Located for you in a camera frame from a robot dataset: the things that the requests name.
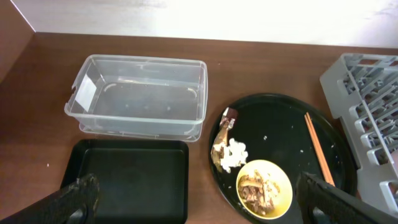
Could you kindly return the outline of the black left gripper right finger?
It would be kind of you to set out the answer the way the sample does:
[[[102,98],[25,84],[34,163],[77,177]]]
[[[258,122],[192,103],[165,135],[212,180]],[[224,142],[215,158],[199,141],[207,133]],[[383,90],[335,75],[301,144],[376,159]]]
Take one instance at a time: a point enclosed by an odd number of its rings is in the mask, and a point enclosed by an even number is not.
[[[318,208],[334,223],[397,224],[397,218],[384,213],[313,174],[301,172],[296,183],[296,198],[304,223],[316,223]]]

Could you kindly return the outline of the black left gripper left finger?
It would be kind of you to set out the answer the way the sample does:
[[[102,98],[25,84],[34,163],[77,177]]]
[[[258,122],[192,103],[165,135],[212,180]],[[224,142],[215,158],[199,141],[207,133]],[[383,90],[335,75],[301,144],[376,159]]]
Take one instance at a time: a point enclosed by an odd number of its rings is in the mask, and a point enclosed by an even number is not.
[[[93,174],[50,194],[27,208],[1,220],[3,224],[94,223],[100,185]]]

